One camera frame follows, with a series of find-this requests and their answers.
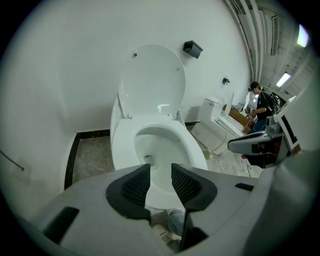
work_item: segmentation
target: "white toilet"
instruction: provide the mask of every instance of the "white toilet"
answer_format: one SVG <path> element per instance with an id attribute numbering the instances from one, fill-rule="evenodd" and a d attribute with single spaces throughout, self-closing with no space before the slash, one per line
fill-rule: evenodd
<path id="1" fill-rule="evenodd" d="M 222 101 L 206 97 L 198 114 L 200 122 L 191 130 L 192 135 L 216 155 L 228 147 L 230 140 L 245 135 L 243 125 L 228 115 L 231 107 L 228 105 L 226 114 L 222 114 Z"/>
<path id="2" fill-rule="evenodd" d="M 172 163 L 208 169 L 181 115 L 185 84 L 185 71 L 175 53 L 160 45 L 144 45 L 126 58 L 113 104 L 110 139 L 115 171 L 150 164 L 145 204 L 155 209 L 182 206 L 172 186 Z"/>

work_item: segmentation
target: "black t-shirt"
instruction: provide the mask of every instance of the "black t-shirt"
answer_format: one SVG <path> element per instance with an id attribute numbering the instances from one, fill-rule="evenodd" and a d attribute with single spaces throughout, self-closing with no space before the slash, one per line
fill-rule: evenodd
<path id="1" fill-rule="evenodd" d="M 264 91 L 259 94 L 257 100 L 258 103 L 256 105 L 256 109 L 258 110 L 260 108 L 266 108 L 266 112 L 258 113 L 256 114 L 256 116 L 258 117 L 258 121 L 265 120 L 267 119 L 267 117 L 270 117 L 272 115 L 270 109 L 273 110 L 274 108 L 273 101 L 271 99 L 271 96 Z"/>

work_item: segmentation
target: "wall outlet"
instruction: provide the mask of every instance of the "wall outlet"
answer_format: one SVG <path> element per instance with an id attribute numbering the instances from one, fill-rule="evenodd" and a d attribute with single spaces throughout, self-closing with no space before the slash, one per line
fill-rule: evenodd
<path id="1" fill-rule="evenodd" d="M 14 165 L 12 174 L 20 179 L 22 182 L 28 184 L 31 175 L 31 165 L 27 163 L 20 155 L 17 157 L 16 163 L 24 168 L 21 170 L 20 167 Z"/>

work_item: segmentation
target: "floor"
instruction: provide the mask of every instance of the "floor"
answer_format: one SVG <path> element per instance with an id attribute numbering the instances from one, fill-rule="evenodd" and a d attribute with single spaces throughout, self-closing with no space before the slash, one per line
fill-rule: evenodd
<path id="1" fill-rule="evenodd" d="M 199 141 L 198 144 L 202 151 L 207 150 Z M 249 177 L 246 161 L 241 159 L 240 154 L 229 150 L 225 150 L 220 155 L 214 154 L 206 162 L 209 171 Z M 114 167 L 109 136 L 80 140 L 73 167 L 72 183 L 112 171 Z M 251 166 L 249 172 L 252 178 L 259 178 L 262 169 Z"/>

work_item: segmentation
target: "fluorescent light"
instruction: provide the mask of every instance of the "fluorescent light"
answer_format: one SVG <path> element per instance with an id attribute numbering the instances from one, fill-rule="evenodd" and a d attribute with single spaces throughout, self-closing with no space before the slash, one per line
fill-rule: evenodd
<path id="1" fill-rule="evenodd" d="M 302 47 L 306 47 L 307 43 L 308 43 L 308 33 L 305 30 L 305 28 L 301 25 L 299 25 L 299 36 L 298 36 L 298 41 L 297 44 L 302 46 Z"/>
<path id="2" fill-rule="evenodd" d="M 280 80 L 276 83 L 276 86 L 281 87 L 291 77 L 287 72 L 283 74 Z"/>

